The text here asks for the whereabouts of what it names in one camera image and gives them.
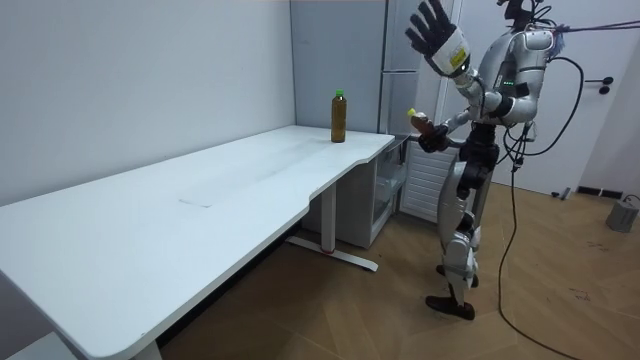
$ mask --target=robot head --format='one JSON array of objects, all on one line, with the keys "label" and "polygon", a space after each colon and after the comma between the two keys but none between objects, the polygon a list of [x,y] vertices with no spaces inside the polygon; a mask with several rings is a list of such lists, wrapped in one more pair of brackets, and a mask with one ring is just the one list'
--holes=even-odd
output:
[{"label": "robot head", "polygon": [[[544,0],[532,0],[531,2],[533,3],[533,1],[541,3]],[[506,2],[509,4],[507,4],[507,9],[504,12],[504,18],[507,20],[513,20],[513,25],[511,27],[515,31],[524,30],[533,18],[532,12],[522,8],[524,0],[498,0],[498,6],[504,5]]]}]

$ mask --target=bottle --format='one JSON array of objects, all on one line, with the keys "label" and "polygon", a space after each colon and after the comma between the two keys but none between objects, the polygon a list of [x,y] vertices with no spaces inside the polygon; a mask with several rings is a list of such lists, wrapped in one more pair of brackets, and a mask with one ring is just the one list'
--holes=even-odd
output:
[{"label": "bottle", "polygon": [[347,99],[342,89],[336,90],[336,97],[331,101],[331,141],[344,142],[347,131]]},{"label": "bottle", "polygon": [[409,109],[407,116],[411,118],[411,125],[422,135],[429,135],[434,131],[433,122],[429,120],[424,113],[416,112],[415,109]]}]

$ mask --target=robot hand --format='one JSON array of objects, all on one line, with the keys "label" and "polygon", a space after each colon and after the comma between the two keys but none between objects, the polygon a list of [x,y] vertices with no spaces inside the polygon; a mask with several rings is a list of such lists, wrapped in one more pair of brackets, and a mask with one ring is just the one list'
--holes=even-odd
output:
[{"label": "robot hand", "polygon": [[435,72],[455,78],[469,67],[469,45],[462,31],[449,21],[440,0],[429,0],[429,3],[433,11],[424,1],[418,6],[426,24],[420,16],[411,15],[411,23],[420,35],[412,28],[405,34],[411,39],[411,47],[424,55]]},{"label": "robot hand", "polygon": [[449,128],[446,125],[434,126],[423,113],[411,113],[411,124],[420,132],[418,144],[427,153],[444,151],[449,147],[447,137]]}]

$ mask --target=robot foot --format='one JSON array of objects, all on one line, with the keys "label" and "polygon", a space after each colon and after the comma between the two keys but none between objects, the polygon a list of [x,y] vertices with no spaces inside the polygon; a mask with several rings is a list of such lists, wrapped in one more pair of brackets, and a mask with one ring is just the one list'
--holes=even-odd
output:
[{"label": "robot foot", "polygon": [[[444,266],[443,265],[436,266],[436,272],[444,276]],[[480,279],[478,279],[478,275],[473,275],[473,283],[471,283],[471,287],[475,289],[478,286],[480,286]]]},{"label": "robot foot", "polygon": [[458,306],[458,303],[452,297],[427,296],[425,303],[433,310],[447,315],[457,316],[469,321],[476,318],[476,311],[471,304],[464,303],[464,306]]}]

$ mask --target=humanoid robot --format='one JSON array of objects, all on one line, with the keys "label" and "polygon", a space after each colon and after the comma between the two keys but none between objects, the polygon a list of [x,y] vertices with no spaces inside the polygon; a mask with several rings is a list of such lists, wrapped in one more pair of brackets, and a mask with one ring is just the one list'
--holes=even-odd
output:
[{"label": "humanoid robot", "polygon": [[[428,0],[430,6],[422,2],[418,7],[422,17],[414,14],[410,19],[415,30],[406,31],[411,46],[424,55],[434,71],[452,79],[469,102],[466,110],[440,125],[424,119],[422,125],[416,126],[422,134],[418,143],[424,151],[460,149],[438,200],[443,256],[436,271],[446,277],[450,296],[428,296],[426,304],[467,320],[475,318],[473,306],[465,302],[465,292],[478,286],[475,252],[480,244],[479,223],[500,152],[495,144],[496,126],[525,124],[526,136],[538,111],[538,98],[554,47],[553,33],[536,26],[531,12],[522,9],[522,1],[498,2],[508,2],[505,18],[513,19],[514,24],[487,50],[479,69],[470,66],[469,46],[439,0]],[[468,122],[472,130],[466,141],[456,143],[449,139],[451,132]],[[475,200],[469,211],[467,204],[473,193]]]}]

